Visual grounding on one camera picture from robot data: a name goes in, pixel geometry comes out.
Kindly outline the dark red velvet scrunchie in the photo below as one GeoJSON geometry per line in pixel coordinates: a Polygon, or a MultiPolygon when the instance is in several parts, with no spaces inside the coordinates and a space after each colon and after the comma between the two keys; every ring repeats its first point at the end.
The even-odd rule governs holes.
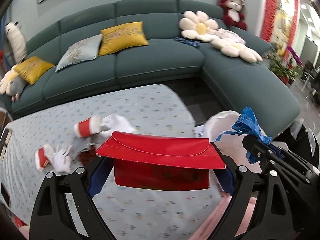
{"type": "Polygon", "coordinates": [[[86,167],[93,159],[96,159],[98,156],[96,154],[96,148],[94,145],[91,145],[89,150],[82,151],[78,154],[78,159],[84,167],[86,167]]]}

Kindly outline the red teddy bear plush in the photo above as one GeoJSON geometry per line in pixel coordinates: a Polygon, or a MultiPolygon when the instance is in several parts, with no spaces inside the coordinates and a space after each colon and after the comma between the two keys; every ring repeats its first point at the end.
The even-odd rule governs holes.
{"type": "Polygon", "coordinates": [[[247,24],[244,22],[245,0],[220,0],[219,6],[223,9],[223,22],[228,27],[237,27],[247,30],[247,24]]]}

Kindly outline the floral light blue tablecloth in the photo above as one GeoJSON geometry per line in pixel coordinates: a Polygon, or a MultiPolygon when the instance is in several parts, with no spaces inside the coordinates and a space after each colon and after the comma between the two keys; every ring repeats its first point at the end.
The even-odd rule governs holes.
{"type": "MultiPolygon", "coordinates": [[[[70,145],[76,123],[98,115],[127,118],[137,133],[193,137],[195,121],[165,85],[148,85],[97,95],[51,107],[7,125],[11,138],[1,160],[1,202],[25,224],[31,221],[41,184],[53,168],[38,171],[35,153],[44,145],[70,145]]],[[[102,186],[93,197],[98,212],[117,239],[188,239],[221,201],[215,174],[197,191],[159,191],[120,186],[112,158],[104,158],[93,177],[102,186]]]]}

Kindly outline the dark green sectional sofa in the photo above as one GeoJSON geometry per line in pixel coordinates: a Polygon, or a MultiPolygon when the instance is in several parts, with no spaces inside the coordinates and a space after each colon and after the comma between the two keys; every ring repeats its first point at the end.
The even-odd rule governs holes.
{"type": "Polygon", "coordinates": [[[147,46],[131,47],[56,72],[44,73],[16,102],[1,96],[15,119],[77,99],[113,90],[186,79],[202,74],[226,109],[253,109],[261,128],[275,137],[300,113],[296,97],[262,63],[227,57],[203,43],[198,48],[176,41],[183,13],[203,11],[223,27],[223,9],[192,0],[123,0],[66,16],[27,42],[28,56],[57,64],[67,49],[101,30],[142,22],[147,46]]]}

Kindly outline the yellow cushion left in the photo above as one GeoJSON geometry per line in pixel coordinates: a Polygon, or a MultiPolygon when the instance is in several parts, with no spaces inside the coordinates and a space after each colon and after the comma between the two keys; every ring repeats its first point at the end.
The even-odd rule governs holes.
{"type": "Polygon", "coordinates": [[[28,84],[33,85],[46,71],[54,67],[55,64],[32,56],[14,67],[18,75],[28,84]]]}

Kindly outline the black smartphone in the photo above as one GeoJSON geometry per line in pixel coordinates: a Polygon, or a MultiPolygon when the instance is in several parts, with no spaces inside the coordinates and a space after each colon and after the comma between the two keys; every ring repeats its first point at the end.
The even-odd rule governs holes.
{"type": "Polygon", "coordinates": [[[1,184],[1,195],[2,195],[5,203],[7,204],[7,206],[10,207],[11,206],[10,196],[9,196],[9,194],[3,184],[1,184]]]}

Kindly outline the red white cup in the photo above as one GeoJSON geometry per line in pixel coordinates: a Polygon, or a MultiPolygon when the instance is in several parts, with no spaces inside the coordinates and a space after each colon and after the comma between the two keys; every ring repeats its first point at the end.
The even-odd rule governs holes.
{"type": "Polygon", "coordinates": [[[35,152],[35,165],[39,172],[42,172],[44,168],[53,162],[54,149],[51,145],[45,144],[42,148],[35,152]]]}
{"type": "Polygon", "coordinates": [[[90,118],[77,122],[73,126],[73,131],[78,138],[90,137],[101,132],[100,124],[100,116],[94,115],[90,118]]]}

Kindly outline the red white cup right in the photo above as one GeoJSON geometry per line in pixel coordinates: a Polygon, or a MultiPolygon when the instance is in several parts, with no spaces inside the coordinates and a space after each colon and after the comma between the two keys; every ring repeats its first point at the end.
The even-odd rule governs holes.
{"type": "Polygon", "coordinates": [[[101,132],[100,124],[100,116],[94,115],[90,118],[77,122],[73,126],[73,131],[78,138],[90,137],[101,132]]]}

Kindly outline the white glove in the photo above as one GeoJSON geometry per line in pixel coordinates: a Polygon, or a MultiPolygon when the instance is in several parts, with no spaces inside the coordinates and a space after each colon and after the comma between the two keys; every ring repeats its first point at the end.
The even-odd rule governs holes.
{"type": "Polygon", "coordinates": [[[57,145],[54,148],[52,166],[56,172],[71,172],[72,159],[69,155],[72,146],[70,144],[57,145]]]}
{"type": "Polygon", "coordinates": [[[124,116],[111,114],[102,118],[100,123],[100,135],[109,138],[114,131],[124,133],[137,133],[135,127],[124,116]]]}

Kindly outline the potted plant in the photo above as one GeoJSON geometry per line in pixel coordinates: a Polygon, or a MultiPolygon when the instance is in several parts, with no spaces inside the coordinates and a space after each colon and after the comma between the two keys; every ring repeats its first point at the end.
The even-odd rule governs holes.
{"type": "Polygon", "coordinates": [[[266,58],[269,60],[269,70],[285,85],[292,84],[296,78],[303,75],[302,61],[291,46],[281,55],[273,46],[266,58]]]}

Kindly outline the red paper envelope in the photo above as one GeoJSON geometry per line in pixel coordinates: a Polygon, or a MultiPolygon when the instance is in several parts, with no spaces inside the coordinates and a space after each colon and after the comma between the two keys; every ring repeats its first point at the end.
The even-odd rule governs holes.
{"type": "Polygon", "coordinates": [[[113,132],[97,154],[113,160],[117,185],[160,191],[210,187],[210,170],[223,170],[207,138],[173,138],[113,132]]]}

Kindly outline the white glove right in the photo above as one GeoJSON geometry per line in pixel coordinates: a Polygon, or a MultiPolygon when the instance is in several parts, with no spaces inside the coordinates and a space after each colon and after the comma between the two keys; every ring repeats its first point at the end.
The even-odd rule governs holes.
{"type": "Polygon", "coordinates": [[[109,138],[114,131],[124,133],[137,133],[135,127],[124,116],[111,114],[102,118],[100,123],[100,135],[109,138]]]}

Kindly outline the white long plush toy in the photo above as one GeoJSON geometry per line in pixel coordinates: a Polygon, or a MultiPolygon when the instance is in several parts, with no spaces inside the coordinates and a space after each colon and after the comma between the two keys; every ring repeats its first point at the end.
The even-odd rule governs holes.
{"type": "Polygon", "coordinates": [[[11,46],[16,64],[20,64],[27,56],[26,40],[17,23],[10,22],[5,25],[5,34],[11,46]]]}

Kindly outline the yellow cushion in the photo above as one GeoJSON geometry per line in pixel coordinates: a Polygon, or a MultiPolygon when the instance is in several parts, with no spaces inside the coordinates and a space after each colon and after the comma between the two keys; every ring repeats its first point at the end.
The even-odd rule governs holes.
{"type": "Polygon", "coordinates": [[[126,48],[148,46],[143,22],[130,22],[100,31],[101,45],[98,56],[110,55],[126,48]]]}
{"type": "Polygon", "coordinates": [[[18,75],[28,84],[33,85],[46,71],[54,67],[55,64],[32,56],[14,67],[18,75]]]}

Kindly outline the blue plastic wrapper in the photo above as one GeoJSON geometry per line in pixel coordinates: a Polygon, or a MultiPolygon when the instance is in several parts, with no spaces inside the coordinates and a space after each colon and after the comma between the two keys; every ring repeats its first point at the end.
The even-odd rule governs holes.
{"type": "Polygon", "coordinates": [[[224,134],[252,135],[252,136],[258,138],[258,140],[260,142],[263,142],[267,145],[269,145],[272,141],[272,138],[268,137],[261,130],[254,112],[249,107],[246,107],[241,111],[240,116],[239,116],[238,120],[233,124],[232,129],[234,131],[226,131],[226,132],[220,134],[217,137],[216,141],[219,141],[221,139],[221,136],[224,134]]]}

